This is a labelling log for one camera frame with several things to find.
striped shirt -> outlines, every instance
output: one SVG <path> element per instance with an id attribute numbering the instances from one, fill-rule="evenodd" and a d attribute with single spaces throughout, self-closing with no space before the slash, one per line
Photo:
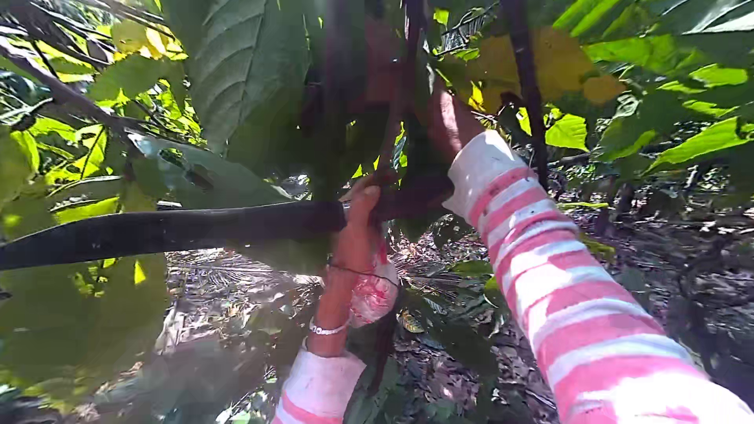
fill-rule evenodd
<path id="1" fill-rule="evenodd" d="M 749 407 L 710 382 L 591 256 L 576 224 L 497 132 L 474 137 L 449 175 L 455 192 L 445 206 L 489 247 L 561 422 L 754 422 Z M 302 350 L 274 422 L 342 422 L 363 368 L 351 354 L 319 358 Z"/>

branch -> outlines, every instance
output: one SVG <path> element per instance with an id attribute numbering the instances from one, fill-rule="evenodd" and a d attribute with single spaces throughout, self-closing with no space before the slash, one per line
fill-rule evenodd
<path id="1" fill-rule="evenodd" d="M 86 35 L 82 34 L 82 32 L 89 32 L 90 34 L 99 35 L 103 38 L 111 38 L 107 34 L 103 34 L 99 31 L 96 31 L 95 29 L 87 28 L 84 24 L 76 22 L 73 19 L 63 16 L 62 14 L 59 14 L 55 11 L 43 8 L 41 5 L 38 5 L 36 3 L 31 3 L 31 5 L 39 9 L 43 14 L 46 14 L 51 21 L 57 23 L 58 25 L 64 26 L 67 30 L 75 33 L 76 35 L 79 35 L 82 38 L 87 38 Z"/>
<path id="2" fill-rule="evenodd" d="M 140 11 L 139 9 L 132 8 L 131 6 L 126 6 L 118 2 L 113 2 L 111 0 L 77 0 L 77 1 L 80 3 L 84 3 L 85 5 L 89 5 L 93 8 L 97 8 L 97 9 L 109 12 L 111 14 L 114 14 L 115 16 L 120 17 L 121 19 L 129 19 L 134 22 L 140 23 L 148 28 L 152 28 L 154 31 L 157 31 L 167 37 L 175 38 L 173 34 L 170 34 L 169 32 L 165 31 L 159 26 L 156 26 L 156 25 L 165 26 L 165 21 L 157 15 L 150 14 L 145 11 Z"/>
<path id="3" fill-rule="evenodd" d="M 521 93 L 526 103 L 526 111 L 531 119 L 532 147 L 534 162 L 537 165 L 539 183 L 547 190 L 547 146 L 544 144 L 544 119 L 542 116 L 542 95 L 537 86 L 537 72 L 534 64 L 534 51 L 529 36 L 526 2 L 524 0 L 502 0 L 501 14 L 507 18 L 510 27 L 510 41 L 516 55 Z"/>
<path id="4" fill-rule="evenodd" d="M 48 86 L 52 91 L 52 96 L 56 100 L 59 100 L 60 103 L 71 104 L 83 114 L 112 128 L 119 136 L 121 136 L 121 138 L 123 138 L 124 142 L 128 143 L 126 140 L 130 141 L 125 133 L 126 125 L 120 118 L 105 112 L 83 94 L 74 91 L 69 86 L 62 83 L 61 80 L 53 77 L 38 63 L 26 57 L 20 49 L 11 45 L 11 43 L 5 38 L 0 38 L 0 55 L 6 57 L 15 66 L 28 72 L 37 78 L 42 84 Z M 131 142 L 130 145 L 138 151 L 138 148 L 133 142 Z"/>
<path id="5" fill-rule="evenodd" d="M 57 74 L 57 72 L 55 72 L 55 68 L 52 67 L 52 64 L 47 59 L 47 56 L 45 56 L 44 53 L 42 53 L 42 51 L 39 50 L 39 45 L 36 40 L 32 40 L 32 47 L 34 48 L 34 51 L 37 52 L 39 57 L 42 59 L 42 62 L 48 68 L 50 73 L 55 77 L 55 79 L 60 79 L 60 76 Z"/>
<path id="6" fill-rule="evenodd" d="M 385 135 L 382 139 L 382 147 L 379 152 L 377 171 L 390 167 L 395 150 L 395 137 L 398 132 L 398 124 L 406 113 L 408 100 L 406 96 L 414 94 L 416 86 L 416 55 L 418 54 L 421 29 L 425 26 L 424 10 L 418 0 L 406 0 L 406 20 L 408 21 L 408 34 L 406 34 L 406 59 L 400 68 L 400 83 L 394 88 L 393 100 L 390 102 L 388 123 L 385 125 Z"/>

dark branch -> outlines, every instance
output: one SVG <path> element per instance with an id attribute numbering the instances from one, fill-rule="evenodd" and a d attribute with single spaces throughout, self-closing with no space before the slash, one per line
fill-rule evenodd
<path id="1" fill-rule="evenodd" d="M 38 63 L 23 55 L 18 48 L 11 45 L 11 43 L 5 38 L 0 38 L 0 54 L 10 60 L 14 65 L 37 78 L 42 84 L 47 85 L 52 91 L 52 96 L 58 100 L 59 103 L 68 103 L 81 111 L 84 115 L 102 122 L 121 136 L 124 143 L 127 143 L 129 138 L 126 137 L 126 126 L 119 117 L 105 112 L 83 94 L 74 91 L 69 86 L 62 83 L 61 80 L 53 77 L 49 72 L 42 69 Z"/>
<path id="2" fill-rule="evenodd" d="M 118 2 L 111 2 L 109 0 L 78 0 L 85 5 L 89 5 L 93 8 L 98 8 L 103 11 L 107 11 L 114 14 L 121 19 L 129 19 L 134 22 L 140 23 L 148 28 L 152 28 L 154 31 L 161 33 L 170 38 L 175 38 L 173 34 L 165 31 L 157 25 L 165 25 L 165 21 L 154 14 L 140 11 L 139 9 L 126 6 Z"/>
<path id="3" fill-rule="evenodd" d="M 42 62 L 50 70 L 50 73 L 52 74 L 52 76 L 57 79 L 60 79 L 60 76 L 57 74 L 57 72 L 55 72 L 55 68 L 52 67 L 52 64 L 50 63 L 50 61 L 47 59 L 44 53 L 42 53 L 42 51 L 39 50 L 39 45 L 36 40 L 32 40 L 32 47 L 34 48 L 34 51 L 37 52 L 39 57 L 42 58 Z"/>
<path id="4" fill-rule="evenodd" d="M 529 34 L 526 2 L 524 0 L 503 0 L 501 14 L 505 15 L 510 27 L 510 41 L 516 55 L 521 93 L 523 94 L 526 111 L 531 117 L 532 146 L 534 148 L 534 163 L 537 166 L 539 183 L 547 190 L 547 146 L 544 144 L 544 113 L 542 112 L 542 95 L 537 86 L 537 72 L 534 64 L 534 51 Z"/>
<path id="5" fill-rule="evenodd" d="M 425 26 L 422 3 L 418 0 L 406 0 L 406 20 L 408 34 L 406 34 L 406 58 L 400 68 L 400 83 L 395 87 L 393 100 L 390 103 L 388 123 L 385 125 L 385 135 L 380 147 L 377 170 L 385 170 L 393 161 L 395 137 L 400 120 L 406 114 L 407 97 L 411 97 L 416 86 L 416 55 L 418 54 L 421 29 Z"/>

machete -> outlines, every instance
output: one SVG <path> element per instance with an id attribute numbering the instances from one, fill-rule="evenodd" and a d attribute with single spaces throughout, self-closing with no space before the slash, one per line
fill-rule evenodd
<path id="1" fill-rule="evenodd" d="M 420 217 L 439 207 L 452 189 L 445 175 L 422 177 L 401 190 L 384 189 L 372 220 Z M 347 212 L 348 203 L 339 201 L 292 201 L 232 209 L 104 215 L 0 245 L 0 270 L 312 238 L 342 229 Z"/>

forest floor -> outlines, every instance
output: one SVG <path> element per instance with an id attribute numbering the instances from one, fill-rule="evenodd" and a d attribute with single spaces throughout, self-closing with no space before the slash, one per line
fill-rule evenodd
<path id="1" fill-rule="evenodd" d="M 595 212 L 576 210 L 572 217 L 586 234 L 591 233 Z M 739 227 L 749 228 L 754 220 L 743 217 L 734 221 L 728 220 L 722 225 L 720 222 L 626 220 L 610 227 L 602 237 L 591 237 L 615 249 L 614 256 L 608 254 L 602 258 L 607 270 L 634 293 L 674 338 L 692 351 L 700 365 L 713 369 L 716 381 L 751 404 L 751 388 L 747 386 L 754 376 L 754 367 L 749 365 L 754 362 L 754 355 L 747 347 L 754 346 L 751 303 L 754 272 L 749 264 L 750 250 L 745 248 L 750 247 L 750 241 L 745 237 L 726 237 L 724 227 L 741 234 Z M 446 271 L 452 264 L 486 258 L 486 248 L 476 233 L 448 243 L 442 249 L 435 247 L 431 235 L 423 236 L 418 243 L 402 239 L 394 248 L 391 259 L 399 275 L 413 281 L 419 278 L 427 284 L 431 284 L 433 278 L 460 282 L 458 276 Z M 311 300 L 319 290 L 318 277 L 276 272 L 223 249 L 169 253 L 168 261 L 167 283 L 173 301 L 156 346 L 157 352 L 166 356 L 176 352 L 202 351 L 205 356 L 207 352 L 217 353 L 212 346 L 218 349 L 227 346 L 246 326 L 257 305 L 279 300 L 282 293 L 290 290 L 297 290 L 298 296 Z M 705 307 L 694 308 L 701 304 Z M 689 314 L 694 313 L 696 321 L 689 318 Z M 492 313 L 487 311 L 474 318 L 479 324 L 488 324 L 492 319 Z M 489 341 L 500 371 L 492 400 L 496 405 L 507 405 L 505 410 L 514 415 L 502 416 L 499 422 L 557 423 L 552 393 L 518 327 L 506 322 L 496 328 Z M 435 405 L 431 407 L 435 422 L 452 422 L 449 417 L 475 408 L 479 376 L 438 343 L 401 328 L 394 337 L 394 348 L 400 384 L 414 398 L 404 407 L 400 421 L 428 422 L 424 416 L 429 404 Z M 191 376 L 178 379 L 179 382 L 170 387 L 175 404 L 185 391 L 181 384 L 223 384 L 216 381 L 217 374 L 222 373 L 209 373 L 211 378 L 197 379 L 201 373 L 195 372 L 196 368 L 191 369 Z M 147 378 L 151 385 L 145 386 L 145 376 L 152 372 L 154 370 L 144 364 L 137 364 L 118 382 L 103 387 L 92 404 L 80 408 L 78 421 L 98 422 L 108 410 L 117 410 L 117 405 L 132 404 L 133 396 L 123 395 L 126 389 L 133 392 L 138 387 L 141 392 L 147 390 L 152 394 L 165 390 L 164 386 L 154 383 L 154 378 Z M 275 383 L 275 378 L 266 381 Z M 244 422 L 243 418 L 230 418 L 243 416 L 244 409 L 250 408 L 266 414 L 272 411 L 269 399 L 257 393 L 244 397 L 243 403 L 224 412 L 221 418 L 239 424 Z"/>

